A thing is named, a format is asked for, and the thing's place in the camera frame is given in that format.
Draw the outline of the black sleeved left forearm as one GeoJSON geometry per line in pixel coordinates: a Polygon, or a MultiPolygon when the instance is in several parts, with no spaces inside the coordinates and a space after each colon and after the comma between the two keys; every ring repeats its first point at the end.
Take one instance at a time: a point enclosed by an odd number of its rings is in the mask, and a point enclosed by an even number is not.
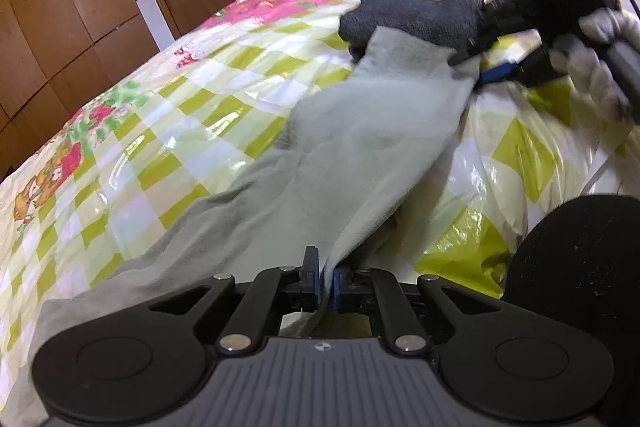
{"type": "Polygon", "coordinates": [[[580,196],[552,210],[515,251],[502,300],[600,340],[614,379],[596,418],[639,424],[638,199],[580,196]]]}

